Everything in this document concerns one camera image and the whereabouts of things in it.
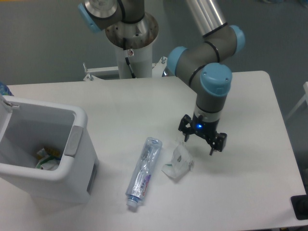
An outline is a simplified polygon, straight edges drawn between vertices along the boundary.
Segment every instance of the white stand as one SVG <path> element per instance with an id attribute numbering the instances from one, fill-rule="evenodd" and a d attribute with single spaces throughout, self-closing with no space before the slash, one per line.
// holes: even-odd
<path id="1" fill-rule="evenodd" d="M 163 56 L 158 61 L 158 63 L 152 64 L 152 77 L 158 78 L 166 76 L 166 74 L 164 74 L 166 66 L 167 66 L 167 58 Z M 96 76 L 102 76 L 103 79 L 109 79 L 110 76 L 119 74 L 119 68 L 117 66 L 87 69 L 86 64 L 84 63 L 83 67 L 85 69 L 85 74 L 86 74 L 86 76 L 83 79 L 84 81 L 93 81 L 101 79 L 97 78 Z"/>
<path id="2" fill-rule="evenodd" d="M 297 102 L 297 104 L 287 114 L 285 121 L 288 121 L 304 102 L 306 102 L 307 105 L 308 105 L 308 82 L 304 83 L 303 87 L 304 87 L 304 90 L 305 90 L 305 95 Z"/>

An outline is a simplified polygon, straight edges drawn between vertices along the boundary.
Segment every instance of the water bottle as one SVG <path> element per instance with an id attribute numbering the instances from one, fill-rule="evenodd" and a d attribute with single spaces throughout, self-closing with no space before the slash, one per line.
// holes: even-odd
<path id="1" fill-rule="evenodd" d="M 1 95 L 11 95 L 11 96 L 13 96 L 13 94 L 11 93 L 10 89 L 8 88 L 8 86 L 6 86 L 2 82 L 0 82 L 0 94 Z"/>
<path id="2" fill-rule="evenodd" d="M 148 137 L 144 143 L 141 155 L 126 190 L 127 205 L 136 208 L 144 199 L 148 184 L 157 162 L 163 143 Z"/>

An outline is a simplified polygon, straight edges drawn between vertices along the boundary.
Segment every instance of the bottle label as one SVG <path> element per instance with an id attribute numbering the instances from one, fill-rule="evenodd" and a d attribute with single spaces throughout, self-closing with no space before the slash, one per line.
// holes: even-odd
<path id="1" fill-rule="evenodd" d="M 145 191 L 146 191 L 146 189 L 148 188 L 148 184 L 149 184 L 150 178 L 151 178 L 151 175 L 147 175 L 147 176 L 143 179 L 143 181 L 142 181 L 142 183 L 141 183 L 140 189 L 141 189 L 141 191 L 142 191 L 142 195 L 143 195 L 143 196 L 145 195 Z"/>

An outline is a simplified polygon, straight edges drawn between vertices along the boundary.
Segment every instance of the metal bracket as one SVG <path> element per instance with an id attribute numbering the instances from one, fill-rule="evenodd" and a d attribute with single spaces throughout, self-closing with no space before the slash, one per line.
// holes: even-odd
<path id="1" fill-rule="evenodd" d="M 168 76 L 167 71 L 165 71 L 167 67 L 167 58 L 162 57 L 159 62 L 152 64 L 152 77 L 165 77 Z M 119 69 L 117 66 L 111 67 L 102 67 L 102 68 L 89 68 L 87 69 L 86 64 L 83 63 L 83 68 L 86 76 L 84 77 L 84 81 L 94 81 L 97 79 L 110 79 L 110 76 L 118 75 Z"/>

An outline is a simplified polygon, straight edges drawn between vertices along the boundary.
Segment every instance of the silver cylinder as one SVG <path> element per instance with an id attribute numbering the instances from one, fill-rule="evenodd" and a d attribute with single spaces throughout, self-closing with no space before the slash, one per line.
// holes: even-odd
<path id="1" fill-rule="evenodd" d="M 112 16 L 117 9 L 116 0 L 85 0 L 87 10 L 98 18 L 108 18 Z"/>
<path id="2" fill-rule="evenodd" d="M 202 36 L 227 22 L 216 0 L 186 0 L 186 2 Z"/>

